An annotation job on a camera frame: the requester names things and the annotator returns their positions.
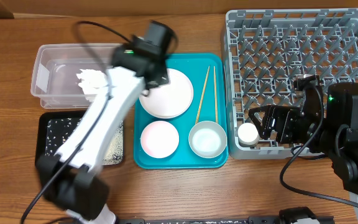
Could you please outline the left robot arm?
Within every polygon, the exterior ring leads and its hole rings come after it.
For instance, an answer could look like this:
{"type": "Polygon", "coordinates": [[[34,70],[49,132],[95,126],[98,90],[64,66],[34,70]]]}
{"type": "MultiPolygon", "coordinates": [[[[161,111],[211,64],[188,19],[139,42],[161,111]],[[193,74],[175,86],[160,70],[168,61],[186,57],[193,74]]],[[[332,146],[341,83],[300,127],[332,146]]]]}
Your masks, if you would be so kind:
{"type": "Polygon", "coordinates": [[[112,54],[108,84],[99,91],[68,140],[35,163],[41,191],[82,223],[115,223],[106,201],[109,187],[98,178],[110,141],[144,90],[169,82],[166,59],[171,40],[134,37],[112,54]]]}

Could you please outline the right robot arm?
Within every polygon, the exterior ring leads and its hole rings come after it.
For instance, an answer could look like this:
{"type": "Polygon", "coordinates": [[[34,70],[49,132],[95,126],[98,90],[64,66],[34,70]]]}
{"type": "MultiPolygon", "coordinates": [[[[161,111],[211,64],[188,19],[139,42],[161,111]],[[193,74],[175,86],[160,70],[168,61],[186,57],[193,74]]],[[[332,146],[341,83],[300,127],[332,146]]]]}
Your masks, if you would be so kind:
{"type": "Polygon", "coordinates": [[[277,142],[296,144],[292,158],[282,168],[280,183],[298,194],[350,205],[358,220],[358,83],[331,85],[327,97],[316,82],[297,84],[295,88],[303,92],[299,107],[267,105],[249,110],[249,118],[262,139],[275,131],[277,142]],[[331,160],[349,199],[301,190],[284,181],[291,162],[305,149],[331,160]]]}

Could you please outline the white cup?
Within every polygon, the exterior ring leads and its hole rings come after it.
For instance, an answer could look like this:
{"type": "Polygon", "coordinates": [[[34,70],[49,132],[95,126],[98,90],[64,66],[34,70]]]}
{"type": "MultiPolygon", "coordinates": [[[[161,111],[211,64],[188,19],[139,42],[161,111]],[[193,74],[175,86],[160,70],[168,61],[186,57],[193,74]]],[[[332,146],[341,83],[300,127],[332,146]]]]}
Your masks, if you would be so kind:
{"type": "Polygon", "coordinates": [[[259,142],[259,132],[253,123],[241,124],[237,130],[239,144],[243,147],[254,147],[259,142]]]}

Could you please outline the white napkin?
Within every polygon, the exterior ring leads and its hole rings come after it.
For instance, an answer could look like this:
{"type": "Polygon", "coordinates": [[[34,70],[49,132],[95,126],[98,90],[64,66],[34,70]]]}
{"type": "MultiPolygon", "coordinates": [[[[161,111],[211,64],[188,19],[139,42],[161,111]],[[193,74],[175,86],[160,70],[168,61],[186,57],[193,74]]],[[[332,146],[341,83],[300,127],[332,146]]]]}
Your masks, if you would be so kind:
{"type": "Polygon", "coordinates": [[[85,98],[91,103],[99,89],[108,85],[105,74],[100,70],[81,69],[76,76],[80,80],[78,86],[82,89],[85,98]]]}

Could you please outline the grey bowl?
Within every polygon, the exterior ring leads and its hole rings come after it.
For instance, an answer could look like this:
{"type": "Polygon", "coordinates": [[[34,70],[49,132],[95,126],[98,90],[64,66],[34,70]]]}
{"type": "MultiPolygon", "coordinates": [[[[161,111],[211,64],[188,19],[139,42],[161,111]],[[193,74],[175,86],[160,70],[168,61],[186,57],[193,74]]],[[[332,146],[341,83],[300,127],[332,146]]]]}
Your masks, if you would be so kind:
{"type": "Polygon", "coordinates": [[[224,152],[227,146],[227,136],[218,123],[202,121],[192,127],[188,142],[197,156],[212,159],[224,152]]]}

